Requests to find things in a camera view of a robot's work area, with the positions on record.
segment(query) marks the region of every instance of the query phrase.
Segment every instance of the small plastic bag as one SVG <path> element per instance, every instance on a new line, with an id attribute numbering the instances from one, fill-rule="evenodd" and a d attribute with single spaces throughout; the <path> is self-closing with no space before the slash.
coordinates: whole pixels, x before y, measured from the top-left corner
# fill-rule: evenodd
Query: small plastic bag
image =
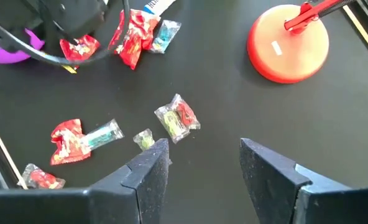
<path id="1" fill-rule="evenodd" d="M 151 52 L 164 54 L 169 43 L 182 26 L 181 22 L 164 20 L 158 32 L 158 35 L 152 42 Z"/>
<path id="2" fill-rule="evenodd" d="M 112 119 L 110 122 L 83 136 L 81 143 L 86 146 L 85 149 L 93 151 L 98 147 L 123 137 L 123 132 L 117 125 L 116 120 Z"/>
<path id="3" fill-rule="evenodd" d="M 180 116 L 180 121 L 190 129 L 201 129 L 201 123 L 196 118 L 194 111 L 190 108 L 188 103 L 184 101 L 180 94 L 173 97 L 172 110 L 176 111 Z"/>
<path id="4" fill-rule="evenodd" d="M 52 132 L 52 142 L 57 149 L 50 164 L 59 165 L 78 162 L 90 157 L 90 150 L 81 143 L 82 133 L 80 119 L 71 119 L 60 123 Z"/>
<path id="5" fill-rule="evenodd" d="M 87 34 L 79 39 L 75 39 L 75 41 L 78 43 L 77 45 L 73 45 L 65 39 L 60 39 L 60 47 L 65 58 L 68 60 L 87 60 L 100 46 L 100 43 L 96 39 Z M 64 68 L 71 73 L 76 73 L 76 69 L 78 69 L 79 66 L 66 66 Z"/>
<path id="6" fill-rule="evenodd" d="M 154 29 L 160 21 L 160 17 L 148 12 L 131 9 L 129 30 L 125 35 L 122 45 L 115 49 L 115 54 L 119 54 L 123 62 L 130 66 L 132 70 L 140 59 L 141 50 L 149 50 L 151 48 L 152 39 L 154 38 Z M 124 25 L 124 13 L 121 11 L 119 26 L 115 30 L 109 46 L 116 43 L 121 35 Z"/>
<path id="7" fill-rule="evenodd" d="M 143 151 L 155 144 L 155 140 L 152 137 L 152 131 L 149 128 L 134 136 L 133 141 L 137 143 Z"/>
<path id="8" fill-rule="evenodd" d="M 28 164 L 22 173 L 22 178 L 28 187 L 35 189 L 61 189 L 65 185 L 65 180 L 56 178 L 37 167 L 35 164 Z"/>
<path id="9" fill-rule="evenodd" d="M 175 144 L 189 135 L 190 129 L 180 121 L 180 117 L 172 110 L 170 105 L 161 106 L 154 113 Z"/>

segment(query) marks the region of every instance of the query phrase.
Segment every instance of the red plastic packet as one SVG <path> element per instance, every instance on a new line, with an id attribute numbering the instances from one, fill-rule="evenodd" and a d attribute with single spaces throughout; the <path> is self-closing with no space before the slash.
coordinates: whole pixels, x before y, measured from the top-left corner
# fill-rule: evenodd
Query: red plastic packet
<path id="1" fill-rule="evenodd" d="M 154 29 L 157 26 L 160 17 L 149 14 L 148 12 L 131 9 L 130 11 L 129 31 L 125 36 L 123 46 L 115 49 L 115 54 L 119 54 L 123 62 L 135 69 L 139 61 L 141 50 L 149 50 L 154 39 Z M 121 35 L 124 23 L 124 13 L 121 11 L 120 23 L 117 27 L 109 46 L 116 43 Z"/>
<path id="2" fill-rule="evenodd" d="M 22 173 L 22 178 L 28 187 L 35 189 L 61 189 L 65 185 L 64 179 L 44 172 L 35 164 L 27 165 Z"/>
<path id="3" fill-rule="evenodd" d="M 68 60 L 86 60 L 93 55 L 99 47 L 99 42 L 89 35 L 75 39 L 78 44 L 73 45 L 69 41 L 60 39 L 60 46 L 64 56 Z"/>
<path id="4" fill-rule="evenodd" d="M 190 105 L 180 96 L 176 94 L 171 103 L 172 109 L 178 113 L 181 122 L 190 129 L 201 129 L 201 123 L 196 118 L 194 111 Z"/>
<path id="5" fill-rule="evenodd" d="M 50 164 L 65 164 L 89 158 L 90 150 L 81 143 L 83 136 L 80 119 L 72 119 L 59 124 L 52 132 L 52 142 L 57 145 L 57 150 Z"/>

